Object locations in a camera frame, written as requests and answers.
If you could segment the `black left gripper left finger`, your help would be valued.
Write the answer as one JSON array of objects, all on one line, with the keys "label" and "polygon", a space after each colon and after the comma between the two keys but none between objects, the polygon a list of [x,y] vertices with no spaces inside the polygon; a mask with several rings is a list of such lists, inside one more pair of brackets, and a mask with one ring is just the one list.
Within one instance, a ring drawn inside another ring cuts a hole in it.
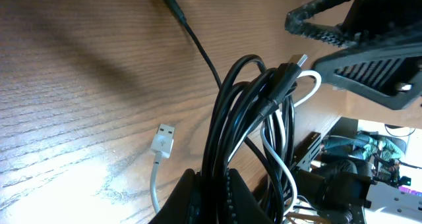
[{"label": "black left gripper left finger", "polygon": [[149,224],[195,224],[200,221],[200,213],[199,178],[192,169],[187,169]]}]

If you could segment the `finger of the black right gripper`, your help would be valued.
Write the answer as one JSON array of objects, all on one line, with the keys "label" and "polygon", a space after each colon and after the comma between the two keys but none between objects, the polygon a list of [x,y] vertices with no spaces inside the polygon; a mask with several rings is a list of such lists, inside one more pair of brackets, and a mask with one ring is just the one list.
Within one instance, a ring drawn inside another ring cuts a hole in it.
[{"label": "finger of the black right gripper", "polygon": [[421,43],[348,48],[317,59],[322,82],[353,92],[391,110],[421,96]]},{"label": "finger of the black right gripper", "polygon": [[353,37],[348,36],[337,26],[327,26],[307,22],[314,15],[341,5],[351,0],[312,0],[286,15],[285,29],[293,35],[320,40],[337,47],[350,47],[356,44]]}]

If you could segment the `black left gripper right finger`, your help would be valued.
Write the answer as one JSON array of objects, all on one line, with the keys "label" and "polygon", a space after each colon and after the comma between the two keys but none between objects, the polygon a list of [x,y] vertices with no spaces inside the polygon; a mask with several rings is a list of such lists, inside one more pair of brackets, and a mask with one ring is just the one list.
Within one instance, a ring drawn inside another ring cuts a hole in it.
[{"label": "black left gripper right finger", "polygon": [[229,169],[226,177],[226,223],[272,224],[236,169]]}]

